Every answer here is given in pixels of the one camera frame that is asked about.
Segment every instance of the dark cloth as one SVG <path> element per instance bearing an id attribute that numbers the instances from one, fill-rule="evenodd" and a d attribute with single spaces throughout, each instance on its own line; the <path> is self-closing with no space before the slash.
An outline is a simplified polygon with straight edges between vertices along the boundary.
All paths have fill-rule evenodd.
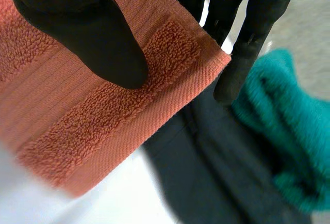
<path id="1" fill-rule="evenodd" d="M 185 224 L 308 224 L 272 183 L 271 145 L 213 99 L 211 85 L 144 145 L 168 204 Z"/>

